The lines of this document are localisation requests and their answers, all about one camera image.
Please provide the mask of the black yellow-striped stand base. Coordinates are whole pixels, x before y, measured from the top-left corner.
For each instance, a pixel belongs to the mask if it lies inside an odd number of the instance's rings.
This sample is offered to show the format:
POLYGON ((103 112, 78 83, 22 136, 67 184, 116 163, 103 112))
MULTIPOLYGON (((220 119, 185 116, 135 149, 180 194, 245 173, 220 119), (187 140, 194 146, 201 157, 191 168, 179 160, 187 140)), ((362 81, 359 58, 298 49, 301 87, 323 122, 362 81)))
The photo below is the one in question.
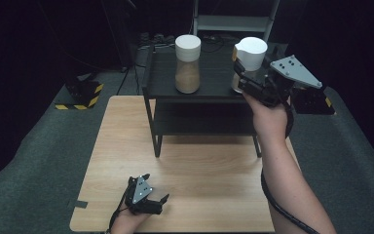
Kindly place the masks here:
POLYGON ((292 98, 298 114, 333 115, 335 110, 323 90, 313 88, 297 90, 292 98))
POLYGON ((84 81, 77 84, 65 84, 54 99, 58 110, 86 110, 97 103, 103 85, 96 81, 84 81))

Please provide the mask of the black power strip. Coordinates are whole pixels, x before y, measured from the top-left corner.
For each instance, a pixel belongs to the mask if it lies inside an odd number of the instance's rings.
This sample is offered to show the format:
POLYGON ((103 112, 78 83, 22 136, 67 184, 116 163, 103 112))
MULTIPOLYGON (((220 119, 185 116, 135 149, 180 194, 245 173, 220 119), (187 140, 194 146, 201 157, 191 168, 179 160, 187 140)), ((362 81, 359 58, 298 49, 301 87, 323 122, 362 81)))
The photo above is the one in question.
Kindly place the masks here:
POLYGON ((175 38, 170 36, 165 36, 164 34, 157 33, 151 36, 148 32, 143 32, 139 35, 139 50, 145 50, 151 46, 156 48, 166 48, 173 47, 175 44, 175 38))

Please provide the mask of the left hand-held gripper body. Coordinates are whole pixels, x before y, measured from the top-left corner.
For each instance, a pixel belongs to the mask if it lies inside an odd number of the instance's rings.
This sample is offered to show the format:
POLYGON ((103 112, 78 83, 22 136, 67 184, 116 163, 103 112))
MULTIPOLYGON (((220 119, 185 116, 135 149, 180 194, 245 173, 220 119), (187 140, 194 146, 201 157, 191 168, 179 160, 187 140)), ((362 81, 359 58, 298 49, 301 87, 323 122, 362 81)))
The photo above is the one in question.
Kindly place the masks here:
POLYGON ((159 201, 149 200, 148 196, 152 193, 153 188, 147 180, 138 177, 130 177, 127 187, 127 195, 125 196, 125 204, 130 212, 137 214, 159 215, 163 210, 163 205, 159 201))

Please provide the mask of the person's left hand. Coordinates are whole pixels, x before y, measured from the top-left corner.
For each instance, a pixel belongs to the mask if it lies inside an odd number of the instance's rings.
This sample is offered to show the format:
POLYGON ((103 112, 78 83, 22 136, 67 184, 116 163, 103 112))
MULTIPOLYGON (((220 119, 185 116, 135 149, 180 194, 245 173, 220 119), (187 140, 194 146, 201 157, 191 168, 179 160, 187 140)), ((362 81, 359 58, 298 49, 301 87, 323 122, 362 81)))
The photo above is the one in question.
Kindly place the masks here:
POLYGON ((124 210, 115 218, 110 234, 133 234, 150 216, 150 214, 133 214, 129 210, 124 210))

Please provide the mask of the white metal shelf frame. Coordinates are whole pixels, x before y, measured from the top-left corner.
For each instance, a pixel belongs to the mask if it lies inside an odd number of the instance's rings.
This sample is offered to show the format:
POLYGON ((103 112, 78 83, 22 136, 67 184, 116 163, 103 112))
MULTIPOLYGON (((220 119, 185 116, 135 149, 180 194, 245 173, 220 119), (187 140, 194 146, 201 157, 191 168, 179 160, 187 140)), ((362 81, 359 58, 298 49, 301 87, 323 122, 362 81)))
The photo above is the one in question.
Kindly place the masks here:
POLYGON ((199 31, 237 31, 262 33, 262 39, 269 40, 276 13, 281 0, 272 0, 271 12, 266 17, 242 16, 210 16, 199 14, 200 0, 194 0, 192 32, 197 35, 199 31))

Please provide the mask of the brown powder glass jar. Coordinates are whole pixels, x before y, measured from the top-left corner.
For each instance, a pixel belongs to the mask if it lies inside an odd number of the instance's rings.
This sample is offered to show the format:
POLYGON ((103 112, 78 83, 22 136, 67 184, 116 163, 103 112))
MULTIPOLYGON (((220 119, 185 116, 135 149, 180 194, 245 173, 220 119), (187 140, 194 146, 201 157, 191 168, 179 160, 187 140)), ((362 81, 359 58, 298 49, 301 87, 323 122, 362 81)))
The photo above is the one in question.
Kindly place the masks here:
POLYGON ((175 53, 175 87, 183 94, 192 94, 200 87, 201 39, 189 34, 178 36, 175 39, 175 53))

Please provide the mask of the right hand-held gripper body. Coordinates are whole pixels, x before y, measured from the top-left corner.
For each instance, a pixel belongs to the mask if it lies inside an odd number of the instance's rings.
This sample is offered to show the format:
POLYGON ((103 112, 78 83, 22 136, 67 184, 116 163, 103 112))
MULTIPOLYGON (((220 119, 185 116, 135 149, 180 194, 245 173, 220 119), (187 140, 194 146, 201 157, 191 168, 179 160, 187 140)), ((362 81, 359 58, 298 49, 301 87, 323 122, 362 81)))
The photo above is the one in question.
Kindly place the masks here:
POLYGON ((321 89, 319 79, 295 56, 272 60, 267 73, 251 81, 251 95, 269 107, 287 101, 294 88, 321 89))

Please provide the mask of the black two-tier rack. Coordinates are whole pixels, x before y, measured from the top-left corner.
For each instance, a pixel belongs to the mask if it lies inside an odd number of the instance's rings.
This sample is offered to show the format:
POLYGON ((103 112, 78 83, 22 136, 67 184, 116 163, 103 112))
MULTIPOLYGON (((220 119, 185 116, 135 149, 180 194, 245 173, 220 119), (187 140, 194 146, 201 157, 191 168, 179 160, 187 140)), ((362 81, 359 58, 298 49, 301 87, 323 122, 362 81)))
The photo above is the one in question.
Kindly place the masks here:
POLYGON ((183 94, 175 88, 175 51, 148 49, 142 93, 156 156, 164 136, 249 136, 257 142, 251 111, 231 88, 232 51, 227 47, 202 53, 200 87, 183 94))

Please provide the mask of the person's right hand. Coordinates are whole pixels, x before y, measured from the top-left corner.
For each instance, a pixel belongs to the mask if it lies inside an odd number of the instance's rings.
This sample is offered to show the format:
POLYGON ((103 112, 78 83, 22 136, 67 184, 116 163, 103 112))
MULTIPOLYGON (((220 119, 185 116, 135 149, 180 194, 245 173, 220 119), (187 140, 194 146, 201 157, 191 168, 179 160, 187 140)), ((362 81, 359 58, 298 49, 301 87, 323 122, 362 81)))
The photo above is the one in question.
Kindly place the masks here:
POLYGON ((253 126, 261 141, 284 141, 287 115, 282 104, 267 107, 256 98, 243 93, 253 112, 253 126))

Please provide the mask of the white cup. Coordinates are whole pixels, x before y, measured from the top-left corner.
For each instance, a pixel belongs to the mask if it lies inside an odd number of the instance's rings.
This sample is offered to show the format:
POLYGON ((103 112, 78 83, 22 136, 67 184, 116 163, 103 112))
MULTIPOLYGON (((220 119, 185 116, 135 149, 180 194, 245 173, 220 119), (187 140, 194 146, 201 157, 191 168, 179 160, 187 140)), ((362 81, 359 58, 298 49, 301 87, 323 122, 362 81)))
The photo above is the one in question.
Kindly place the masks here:
MULTIPOLYGON (((249 78, 255 78, 258 70, 262 66, 265 54, 268 50, 267 43, 257 37, 245 37, 234 46, 232 61, 238 60, 246 70, 249 78)), ((238 88, 240 77, 235 73, 232 80, 232 89, 236 93, 241 93, 238 88)))

